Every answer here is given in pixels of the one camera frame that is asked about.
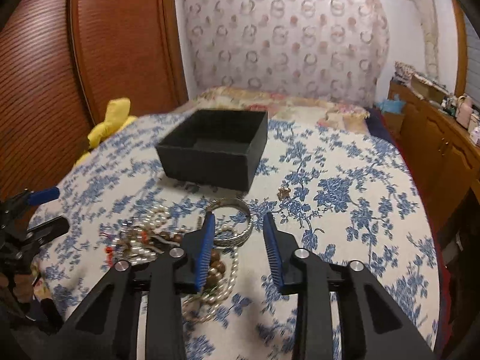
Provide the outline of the grey window blind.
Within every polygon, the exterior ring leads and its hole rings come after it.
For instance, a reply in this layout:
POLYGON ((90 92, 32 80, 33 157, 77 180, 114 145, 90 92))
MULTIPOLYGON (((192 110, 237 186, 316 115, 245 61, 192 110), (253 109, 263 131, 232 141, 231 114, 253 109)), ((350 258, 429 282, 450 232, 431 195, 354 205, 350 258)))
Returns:
POLYGON ((466 15, 465 33, 467 46, 467 73, 465 92, 473 99, 475 108, 480 107, 480 39, 466 15))

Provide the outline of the pink kettle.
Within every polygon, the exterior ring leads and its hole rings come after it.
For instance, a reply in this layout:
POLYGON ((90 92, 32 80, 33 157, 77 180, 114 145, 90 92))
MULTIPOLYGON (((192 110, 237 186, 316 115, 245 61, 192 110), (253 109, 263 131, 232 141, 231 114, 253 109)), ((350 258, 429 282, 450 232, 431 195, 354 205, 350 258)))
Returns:
POLYGON ((456 122, 467 129, 470 124, 470 118, 473 112, 473 100, 470 96, 464 94, 457 99, 456 122))

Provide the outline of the cardboard box on cabinet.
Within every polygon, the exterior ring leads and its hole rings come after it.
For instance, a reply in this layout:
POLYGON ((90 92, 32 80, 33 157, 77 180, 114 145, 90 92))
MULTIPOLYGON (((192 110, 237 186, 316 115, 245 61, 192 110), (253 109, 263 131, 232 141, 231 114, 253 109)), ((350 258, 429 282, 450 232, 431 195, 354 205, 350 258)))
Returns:
POLYGON ((422 75, 418 75, 416 72, 410 80, 410 88, 420 98, 426 101, 434 101, 438 104, 441 104, 445 98, 450 97, 450 93, 445 88, 422 75))

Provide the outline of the wooden louvered wardrobe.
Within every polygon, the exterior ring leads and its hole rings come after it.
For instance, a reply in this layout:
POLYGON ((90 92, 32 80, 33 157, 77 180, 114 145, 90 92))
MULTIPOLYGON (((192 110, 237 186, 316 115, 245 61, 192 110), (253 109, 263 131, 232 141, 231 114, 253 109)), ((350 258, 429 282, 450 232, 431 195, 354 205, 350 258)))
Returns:
POLYGON ((2 197, 60 182, 116 98, 187 101, 175 0, 1 0, 2 197))

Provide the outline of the yellow plush toy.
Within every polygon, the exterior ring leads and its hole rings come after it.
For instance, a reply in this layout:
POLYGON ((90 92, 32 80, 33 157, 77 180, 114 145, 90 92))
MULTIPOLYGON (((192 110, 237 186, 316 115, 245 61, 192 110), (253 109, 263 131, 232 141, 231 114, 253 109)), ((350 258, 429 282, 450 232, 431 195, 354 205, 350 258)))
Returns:
POLYGON ((82 142, 82 153, 74 163, 74 167, 81 164, 103 141, 126 128, 137 119, 130 114, 131 102, 127 97, 113 99, 106 106, 103 122, 94 126, 86 139, 82 142))

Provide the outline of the red cord jade pendant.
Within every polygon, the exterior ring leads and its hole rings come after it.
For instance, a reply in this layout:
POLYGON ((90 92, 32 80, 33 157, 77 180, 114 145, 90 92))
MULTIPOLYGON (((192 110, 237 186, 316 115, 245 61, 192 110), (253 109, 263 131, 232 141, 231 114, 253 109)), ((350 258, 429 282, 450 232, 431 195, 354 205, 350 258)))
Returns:
POLYGON ((116 261, 123 259, 128 251, 128 237, 126 230, 120 230, 116 234, 108 234, 100 232, 101 236, 106 241, 104 252, 106 254, 106 265, 108 268, 113 267, 116 261))

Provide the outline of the blue plastic bag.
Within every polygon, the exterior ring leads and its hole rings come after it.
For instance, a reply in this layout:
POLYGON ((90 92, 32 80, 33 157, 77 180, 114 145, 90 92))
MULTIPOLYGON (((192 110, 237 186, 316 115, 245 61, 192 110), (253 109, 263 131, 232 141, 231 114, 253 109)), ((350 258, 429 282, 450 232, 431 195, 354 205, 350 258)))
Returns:
POLYGON ((406 102, 403 101, 399 94, 395 94, 393 98, 385 98, 376 103, 377 108, 381 113, 390 113, 394 115, 401 115, 406 102))

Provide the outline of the black jewelry box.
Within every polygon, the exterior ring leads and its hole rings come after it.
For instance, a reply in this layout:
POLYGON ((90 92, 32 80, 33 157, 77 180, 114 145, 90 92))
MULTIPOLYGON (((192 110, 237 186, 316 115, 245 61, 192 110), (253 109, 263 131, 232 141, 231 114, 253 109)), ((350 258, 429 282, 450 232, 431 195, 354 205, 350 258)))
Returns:
POLYGON ((247 192, 267 140, 265 111, 202 109, 155 148, 169 178, 247 192))

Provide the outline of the cream lace side curtain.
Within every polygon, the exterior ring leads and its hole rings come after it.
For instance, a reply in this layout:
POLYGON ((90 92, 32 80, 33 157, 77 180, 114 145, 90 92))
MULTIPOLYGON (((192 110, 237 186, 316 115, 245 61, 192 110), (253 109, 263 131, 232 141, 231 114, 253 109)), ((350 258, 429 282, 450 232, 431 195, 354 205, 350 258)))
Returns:
POLYGON ((425 70, 428 77, 439 78, 439 27, 434 0, 414 0, 421 17, 425 45, 425 70))

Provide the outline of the wooden sideboard cabinet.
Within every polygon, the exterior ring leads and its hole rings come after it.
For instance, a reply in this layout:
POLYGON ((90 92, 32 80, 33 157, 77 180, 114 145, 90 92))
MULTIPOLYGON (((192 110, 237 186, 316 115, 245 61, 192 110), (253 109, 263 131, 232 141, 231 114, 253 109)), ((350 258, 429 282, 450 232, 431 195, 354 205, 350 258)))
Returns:
POLYGON ((425 207, 438 232, 468 191, 479 195, 479 147, 452 117, 390 82, 388 97, 405 102, 399 145, 425 207))

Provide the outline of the pink floral bedspread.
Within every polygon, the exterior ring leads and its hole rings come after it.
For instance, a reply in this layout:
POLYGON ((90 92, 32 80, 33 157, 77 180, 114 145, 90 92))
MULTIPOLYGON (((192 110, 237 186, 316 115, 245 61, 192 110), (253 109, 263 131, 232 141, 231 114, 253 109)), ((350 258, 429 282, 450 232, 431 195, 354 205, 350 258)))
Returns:
POLYGON ((326 97, 296 97, 231 87, 213 87, 175 110, 177 114, 198 109, 265 111, 270 119, 335 128, 368 134, 365 108, 331 102, 326 97))

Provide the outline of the circle patterned sheer curtain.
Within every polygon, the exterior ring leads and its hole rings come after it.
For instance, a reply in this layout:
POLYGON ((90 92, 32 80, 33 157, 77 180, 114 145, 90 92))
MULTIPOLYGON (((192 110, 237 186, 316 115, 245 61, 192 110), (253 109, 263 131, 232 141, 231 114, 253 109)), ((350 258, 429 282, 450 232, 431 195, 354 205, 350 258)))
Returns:
POLYGON ((213 86, 374 104, 389 50, 380 0, 182 0, 193 77, 213 86))

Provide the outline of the blue floral white blanket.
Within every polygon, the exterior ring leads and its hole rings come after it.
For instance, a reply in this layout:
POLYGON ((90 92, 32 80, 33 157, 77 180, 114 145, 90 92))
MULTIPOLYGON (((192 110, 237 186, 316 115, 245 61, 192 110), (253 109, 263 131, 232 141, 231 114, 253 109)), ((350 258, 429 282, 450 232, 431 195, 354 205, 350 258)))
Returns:
MULTIPOLYGON (((143 116, 108 138, 60 182, 58 200, 32 217, 40 224, 62 215, 69 232, 40 254, 41 273, 59 312, 69 316, 107 271, 100 232, 129 224, 191 230, 208 204, 229 191, 171 180, 155 145, 182 115, 143 116)), ((431 228, 400 152, 382 139, 293 121, 270 120, 255 179, 242 199, 243 214, 215 212, 222 236, 252 230, 235 252, 233 289, 206 322, 185 327, 189 359, 289 359, 296 299, 279 294, 264 248, 262 219, 295 236, 299 246, 327 262, 362 261, 412 320, 429 346, 439 321, 439 270, 431 228), (279 201, 278 189, 289 187, 279 201)))

